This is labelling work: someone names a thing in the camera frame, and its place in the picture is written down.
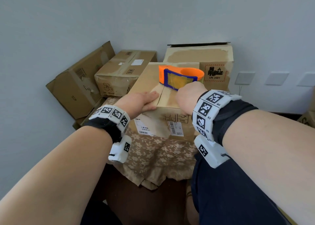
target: orange tape dispenser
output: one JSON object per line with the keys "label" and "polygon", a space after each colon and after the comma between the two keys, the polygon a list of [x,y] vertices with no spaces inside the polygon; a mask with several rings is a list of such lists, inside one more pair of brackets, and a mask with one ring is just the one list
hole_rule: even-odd
{"label": "orange tape dispenser", "polygon": [[203,83],[204,72],[197,68],[178,68],[171,65],[159,65],[159,81],[164,86],[178,91],[187,83]]}

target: brown floral cloth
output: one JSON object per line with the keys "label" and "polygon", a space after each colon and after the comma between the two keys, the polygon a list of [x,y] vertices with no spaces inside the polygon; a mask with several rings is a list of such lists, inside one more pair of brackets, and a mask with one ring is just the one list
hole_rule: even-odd
{"label": "brown floral cloth", "polygon": [[[109,97],[104,104],[113,105],[120,97]],[[111,163],[137,186],[158,188],[168,178],[190,179],[195,166],[197,148],[193,142],[177,141],[157,136],[140,135],[127,129],[132,138],[127,161]]]}

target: white sticker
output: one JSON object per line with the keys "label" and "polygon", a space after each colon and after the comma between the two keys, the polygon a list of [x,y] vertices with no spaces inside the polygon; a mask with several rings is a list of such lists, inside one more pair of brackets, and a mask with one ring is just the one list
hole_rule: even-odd
{"label": "white sticker", "polygon": [[136,128],[139,134],[141,135],[151,135],[149,128],[147,128],[145,126],[145,124],[139,119],[139,118],[135,118],[135,124],[136,124]]}
{"label": "white sticker", "polygon": [[132,66],[139,66],[143,63],[144,59],[136,59],[132,62]]}
{"label": "white sticker", "polygon": [[168,121],[169,130],[171,132],[171,135],[175,136],[184,136],[183,128],[181,126],[181,122],[172,122]]}

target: hand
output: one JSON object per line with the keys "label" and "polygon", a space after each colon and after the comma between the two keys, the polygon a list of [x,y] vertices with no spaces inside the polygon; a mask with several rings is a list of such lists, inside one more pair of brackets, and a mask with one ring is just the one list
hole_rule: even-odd
{"label": "hand", "polygon": [[192,82],[179,88],[176,94],[176,101],[181,110],[188,115],[192,114],[199,97],[206,92],[207,89],[201,82]]}
{"label": "hand", "polygon": [[155,110],[156,106],[152,105],[151,102],[157,99],[158,96],[159,94],[156,91],[151,93],[129,93],[120,98],[115,106],[127,112],[132,120],[143,112]]}

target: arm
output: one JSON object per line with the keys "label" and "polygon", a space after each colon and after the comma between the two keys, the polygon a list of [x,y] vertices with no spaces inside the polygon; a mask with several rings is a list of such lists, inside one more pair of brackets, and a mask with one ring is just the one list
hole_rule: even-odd
{"label": "arm", "polygon": [[[154,110],[156,92],[128,94],[116,106],[134,119]],[[102,129],[84,126],[38,162],[0,201],[0,224],[80,224],[112,147]]]}
{"label": "arm", "polygon": [[[177,101],[191,114],[206,91],[191,83]],[[253,110],[238,117],[223,146],[246,174],[298,224],[315,220],[315,129],[273,113]]]}

